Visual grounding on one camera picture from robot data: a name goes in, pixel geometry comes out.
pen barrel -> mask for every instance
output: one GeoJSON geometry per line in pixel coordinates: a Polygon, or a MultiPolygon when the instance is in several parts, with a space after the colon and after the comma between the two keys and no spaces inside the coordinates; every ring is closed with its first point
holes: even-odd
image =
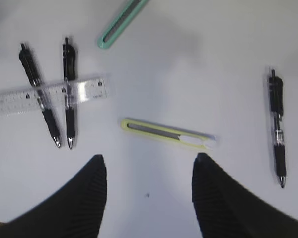
{"type": "Polygon", "coordinates": [[[283,117],[277,113],[274,114],[274,140],[275,145],[284,145],[283,117]]]}
{"type": "Polygon", "coordinates": [[[45,122],[49,128],[49,132],[52,137],[60,137],[60,131],[56,125],[55,118],[51,109],[45,109],[42,111],[45,122]]]}
{"type": "Polygon", "coordinates": [[[69,85],[67,85],[67,92],[64,95],[64,100],[65,100],[65,109],[73,108],[75,105],[75,98],[74,95],[72,94],[72,89],[69,85]]]}
{"type": "Polygon", "coordinates": [[[75,110],[73,108],[68,108],[65,110],[66,119],[66,137],[75,137],[75,110]]]}
{"type": "Polygon", "coordinates": [[[42,90],[37,90],[38,98],[37,102],[40,106],[40,109],[44,111],[45,109],[51,108],[50,105],[48,105],[48,100],[42,90]]]}
{"type": "Polygon", "coordinates": [[[63,44],[63,70],[64,81],[70,82],[75,80],[75,49],[69,44],[69,39],[65,38],[65,44],[63,44]]]}
{"type": "Polygon", "coordinates": [[[270,107],[272,112],[284,115],[283,105],[283,81],[281,78],[275,76],[273,70],[272,76],[268,79],[270,107]]]}
{"type": "Polygon", "coordinates": [[[285,147],[283,145],[275,145],[275,163],[277,176],[286,176],[286,158],[285,147]]]}
{"type": "Polygon", "coordinates": [[[21,46],[22,50],[19,53],[19,59],[23,65],[25,73],[29,79],[31,86],[39,87],[41,86],[41,80],[32,53],[30,49],[25,47],[24,44],[21,44],[21,46]]]}

green utility knife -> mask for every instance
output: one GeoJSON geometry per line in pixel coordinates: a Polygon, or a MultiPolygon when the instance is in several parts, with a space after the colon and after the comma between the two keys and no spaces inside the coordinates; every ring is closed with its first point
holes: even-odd
{"type": "Polygon", "coordinates": [[[98,46],[102,49],[111,47],[148,1],[149,0],[130,0],[123,11],[110,24],[105,33],[98,39],[98,46]]]}
{"type": "Polygon", "coordinates": [[[121,127],[127,131],[162,138],[197,148],[214,148],[217,144],[215,136],[212,135],[175,129],[140,120],[123,119],[121,127]]]}

pen tip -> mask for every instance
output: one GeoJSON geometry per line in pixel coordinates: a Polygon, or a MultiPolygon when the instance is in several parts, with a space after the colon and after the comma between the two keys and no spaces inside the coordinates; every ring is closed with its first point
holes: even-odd
{"type": "Polygon", "coordinates": [[[55,145],[60,149],[61,148],[61,141],[58,137],[53,137],[55,145]]]}
{"type": "Polygon", "coordinates": [[[286,176],[279,176],[279,182],[280,182],[280,186],[284,188],[286,184],[286,176]]]}
{"type": "Polygon", "coordinates": [[[69,149],[72,150],[73,149],[73,141],[74,141],[74,138],[67,138],[68,139],[68,145],[69,145],[69,149]]]}

pen clip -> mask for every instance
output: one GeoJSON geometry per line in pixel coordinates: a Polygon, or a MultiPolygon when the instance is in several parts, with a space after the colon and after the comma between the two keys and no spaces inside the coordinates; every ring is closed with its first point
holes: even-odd
{"type": "Polygon", "coordinates": [[[283,116],[283,81],[281,78],[276,77],[275,70],[272,70],[272,75],[268,79],[268,84],[271,111],[283,116]]]}
{"type": "Polygon", "coordinates": [[[75,49],[69,44],[68,37],[65,38],[65,44],[63,44],[63,70],[64,80],[75,80],[75,49]]]}
{"type": "Polygon", "coordinates": [[[25,46],[24,43],[21,43],[22,49],[19,53],[19,59],[23,65],[23,68],[25,70],[25,73],[30,81],[30,84],[32,87],[38,87],[40,86],[40,79],[39,79],[39,73],[37,71],[37,68],[35,66],[32,53],[31,51],[25,46]]]}

pen grip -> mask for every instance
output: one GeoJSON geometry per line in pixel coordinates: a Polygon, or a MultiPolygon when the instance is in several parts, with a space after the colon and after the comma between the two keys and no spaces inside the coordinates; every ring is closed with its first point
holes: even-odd
{"type": "Polygon", "coordinates": [[[75,110],[73,108],[68,108],[65,110],[66,119],[66,137],[75,137],[75,110]]]}
{"type": "Polygon", "coordinates": [[[274,145],[276,174],[277,176],[286,176],[285,147],[283,145],[274,145]]]}
{"type": "Polygon", "coordinates": [[[60,137],[60,131],[56,125],[53,112],[51,109],[45,109],[43,112],[45,122],[49,128],[52,137],[60,137]]]}

